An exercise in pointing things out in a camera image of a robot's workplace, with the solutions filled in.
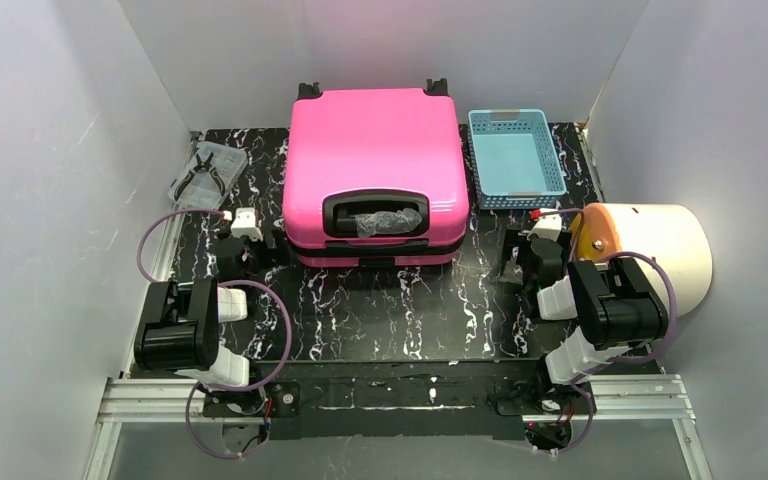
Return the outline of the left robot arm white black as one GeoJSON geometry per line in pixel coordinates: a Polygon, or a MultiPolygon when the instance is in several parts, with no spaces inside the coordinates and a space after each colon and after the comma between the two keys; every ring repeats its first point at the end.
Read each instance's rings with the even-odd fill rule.
{"type": "Polygon", "coordinates": [[[151,281],[132,347],[134,362],[146,371],[171,371],[204,387],[230,392],[256,390],[276,379],[289,360],[292,322],[283,300],[268,286],[253,280],[222,284],[214,277],[182,289],[173,281],[151,281]],[[219,291],[252,287],[271,297],[282,314],[286,336],[280,360],[263,379],[250,381],[249,360],[220,344],[219,291]]]}

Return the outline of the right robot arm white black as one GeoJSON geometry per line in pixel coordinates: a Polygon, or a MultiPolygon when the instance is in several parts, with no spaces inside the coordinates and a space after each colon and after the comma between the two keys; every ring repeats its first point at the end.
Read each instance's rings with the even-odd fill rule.
{"type": "Polygon", "coordinates": [[[506,232],[500,263],[522,270],[524,313],[545,321],[571,321],[561,345],[541,357],[530,384],[542,394],[574,390],[614,363],[649,362],[629,351],[665,343],[678,317],[678,298],[667,272],[653,258],[620,251],[571,260],[571,244],[523,231],[506,232]]]}

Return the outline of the pink hard-shell suitcase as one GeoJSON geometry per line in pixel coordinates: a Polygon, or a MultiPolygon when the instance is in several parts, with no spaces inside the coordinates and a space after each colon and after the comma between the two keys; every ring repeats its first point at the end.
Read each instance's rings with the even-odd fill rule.
{"type": "Polygon", "coordinates": [[[445,79],[422,88],[300,84],[283,188],[287,242],[308,267],[449,263],[470,201],[445,79]]]}

